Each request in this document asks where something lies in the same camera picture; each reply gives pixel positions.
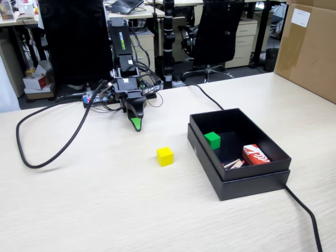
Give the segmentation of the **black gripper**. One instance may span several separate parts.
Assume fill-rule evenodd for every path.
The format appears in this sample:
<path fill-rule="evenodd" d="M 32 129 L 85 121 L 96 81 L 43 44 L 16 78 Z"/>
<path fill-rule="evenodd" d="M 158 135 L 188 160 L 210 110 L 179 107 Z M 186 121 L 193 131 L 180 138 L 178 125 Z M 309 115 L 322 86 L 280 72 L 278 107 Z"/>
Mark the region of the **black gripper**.
<path fill-rule="evenodd" d="M 125 111 L 128 119 L 137 132 L 141 131 L 146 97 L 138 87 L 136 77 L 117 78 L 114 82 L 114 96 L 116 99 L 125 98 Z"/>

